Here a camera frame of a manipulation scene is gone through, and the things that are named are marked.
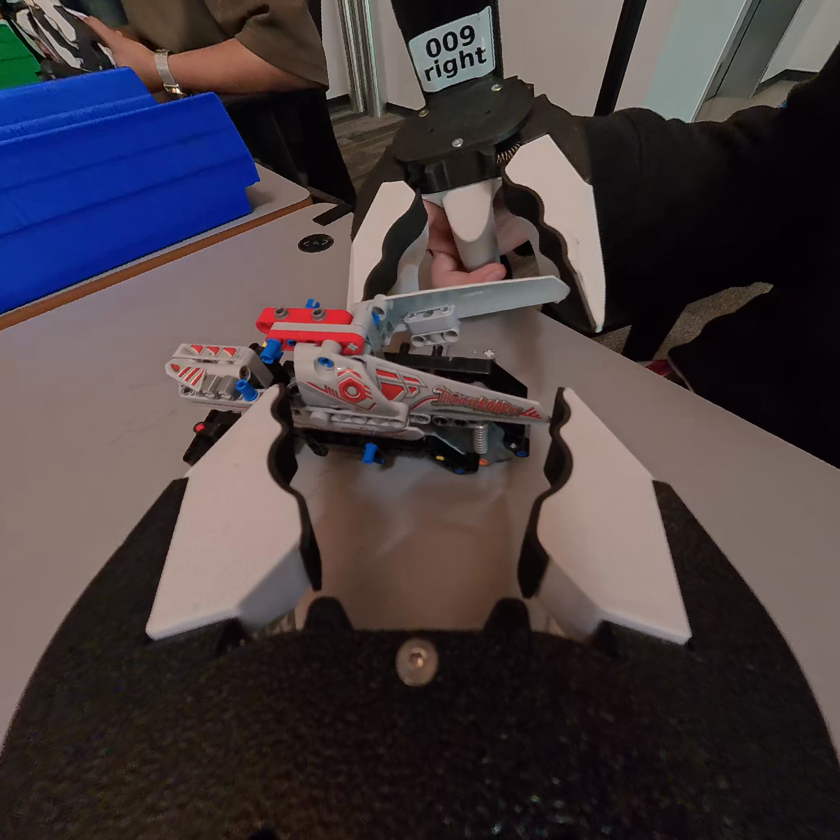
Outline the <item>black upright pole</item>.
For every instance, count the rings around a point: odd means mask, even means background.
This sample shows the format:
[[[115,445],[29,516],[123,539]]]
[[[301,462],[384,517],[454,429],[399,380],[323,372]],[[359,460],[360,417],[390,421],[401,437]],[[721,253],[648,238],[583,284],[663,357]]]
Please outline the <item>black upright pole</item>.
[[[614,112],[629,60],[631,59],[647,1],[623,1],[612,47],[607,59],[594,115],[604,117]]]

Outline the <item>red white packet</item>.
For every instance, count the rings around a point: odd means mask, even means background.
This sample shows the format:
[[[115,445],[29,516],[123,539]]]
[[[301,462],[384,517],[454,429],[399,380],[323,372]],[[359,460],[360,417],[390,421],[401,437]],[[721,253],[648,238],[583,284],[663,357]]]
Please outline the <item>red white packet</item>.
[[[686,379],[677,371],[669,359],[652,360],[644,363],[644,368],[655,373],[668,382],[672,382],[688,391],[692,391]]]

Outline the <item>toy truck chassis model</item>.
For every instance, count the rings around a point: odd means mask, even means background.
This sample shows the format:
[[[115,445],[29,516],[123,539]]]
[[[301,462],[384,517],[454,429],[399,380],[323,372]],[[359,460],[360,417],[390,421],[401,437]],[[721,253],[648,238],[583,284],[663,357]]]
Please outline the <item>toy truck chassis model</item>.
[[[551,413],[496,362],[443,355],[461,322],[501,305],[457,290],[387,297],[351,311],[266,308],[261,345],[181,343],[164,371],[192,403],[213,407],[194,427],[193,464],[273,385],[284,385],[297,434],[318,455],[355,448],[429,455],[458,475],[501,456],[527,457],[527,427]]]

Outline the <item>blue plastic bin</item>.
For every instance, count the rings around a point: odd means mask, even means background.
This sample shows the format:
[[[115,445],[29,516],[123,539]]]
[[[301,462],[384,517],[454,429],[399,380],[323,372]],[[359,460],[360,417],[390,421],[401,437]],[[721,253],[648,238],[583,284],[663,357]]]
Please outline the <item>blue plastic bin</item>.
[[[1,311],[250,213],[251,154],[213,93],[129,68],[2,91]]]

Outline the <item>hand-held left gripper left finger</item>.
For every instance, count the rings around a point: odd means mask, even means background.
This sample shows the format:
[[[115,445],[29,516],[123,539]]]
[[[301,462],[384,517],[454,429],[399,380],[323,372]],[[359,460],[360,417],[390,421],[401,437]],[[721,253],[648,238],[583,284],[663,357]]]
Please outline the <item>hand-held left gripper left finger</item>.
[[[145,628],[163,639],[230,619],[250,632],[322,588],[298,471],[291,407],[273,385],[188,471]]]

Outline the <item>grey red toy body panel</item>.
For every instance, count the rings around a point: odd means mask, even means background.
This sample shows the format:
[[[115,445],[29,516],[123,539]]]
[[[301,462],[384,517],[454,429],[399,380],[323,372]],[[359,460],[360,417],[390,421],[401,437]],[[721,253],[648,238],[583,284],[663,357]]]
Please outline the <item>grey red toy body panel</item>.
[[[459,339],[465,319],[559,302],[570,291],[556,276],[538,276],[377,295],[353,307],[352,325],[361,328],[365,345],[374,354],[403,331],[416,348],[446,345]]]

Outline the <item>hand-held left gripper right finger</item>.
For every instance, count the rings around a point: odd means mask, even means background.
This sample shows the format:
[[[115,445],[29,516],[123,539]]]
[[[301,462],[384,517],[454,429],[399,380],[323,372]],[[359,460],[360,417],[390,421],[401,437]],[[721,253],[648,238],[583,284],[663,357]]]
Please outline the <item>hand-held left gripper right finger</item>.
[[[536,597],[575,639],[613,623],[675,644],[691,630],[648,470],[570,388],[556,392],[543,468],[518,561]]]

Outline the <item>person's right hand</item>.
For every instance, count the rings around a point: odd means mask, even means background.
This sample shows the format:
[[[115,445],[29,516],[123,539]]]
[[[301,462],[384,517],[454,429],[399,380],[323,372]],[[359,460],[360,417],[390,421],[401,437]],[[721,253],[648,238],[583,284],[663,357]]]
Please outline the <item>person's right hand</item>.
[[[427,251],[432,256],[430,281],[434,288],[474,285],[501,281],[507,270],[501,263],[488,264],[467,270],[459,256],[455,237],[445,210],[427,200],[423,201],[429,222]],[[497,238],[500,252],[505,255],[529,240],[524,220],[513,216],[505,207],[496,211]]]

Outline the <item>person's black printed sweatshirt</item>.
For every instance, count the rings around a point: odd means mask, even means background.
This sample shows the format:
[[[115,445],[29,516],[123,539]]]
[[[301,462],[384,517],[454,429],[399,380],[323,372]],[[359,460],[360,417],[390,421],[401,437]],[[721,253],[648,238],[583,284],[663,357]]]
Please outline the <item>person's black printed sweatshirt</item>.
[[[779,285],[669,360],[699,396],[839,466],[838,277]]]

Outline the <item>black white patterned object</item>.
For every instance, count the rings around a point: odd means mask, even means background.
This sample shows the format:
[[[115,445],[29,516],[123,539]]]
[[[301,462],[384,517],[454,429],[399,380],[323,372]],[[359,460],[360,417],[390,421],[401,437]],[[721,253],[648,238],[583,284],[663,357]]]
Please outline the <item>black white patterned object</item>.
[[[116,68],[85,17],[62,2],[2,1],[2,16],[49,78]]]

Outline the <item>silver wristwatch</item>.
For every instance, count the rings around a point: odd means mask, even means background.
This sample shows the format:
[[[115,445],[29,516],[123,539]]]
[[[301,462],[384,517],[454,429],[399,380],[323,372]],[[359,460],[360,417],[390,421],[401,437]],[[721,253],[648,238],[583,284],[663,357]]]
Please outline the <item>silver wristwatch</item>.
[[[154,52],[154,67],[156,68],[164,92],[173,98],[185,98],[188,92],[176,81],[170,69],[170,53],[166,49]]]

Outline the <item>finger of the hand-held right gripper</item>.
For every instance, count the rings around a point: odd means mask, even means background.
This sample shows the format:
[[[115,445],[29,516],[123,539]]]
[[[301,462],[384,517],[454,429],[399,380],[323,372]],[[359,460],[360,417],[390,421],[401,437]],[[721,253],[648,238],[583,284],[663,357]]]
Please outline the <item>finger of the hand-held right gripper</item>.
[[[378,295],[419,291],[427,253],[428,217],[423,197],[404,182],[380,184],[352,236],[346,308]]]
[[[501,252],[529,242],[540,271],[569,288],[558,319],[599,333],[606,279],[592,186],[550,136],[521,140],[501,172]]]

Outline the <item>green plastic bin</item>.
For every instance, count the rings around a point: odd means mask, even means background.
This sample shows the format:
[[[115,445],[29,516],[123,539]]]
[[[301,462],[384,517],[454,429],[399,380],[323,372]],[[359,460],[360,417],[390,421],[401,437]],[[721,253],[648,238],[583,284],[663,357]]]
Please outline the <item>green plastic bin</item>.
[[[12,28],[1,21],[0,88],[18,88],[40,81],[40,64],[35,55]]]

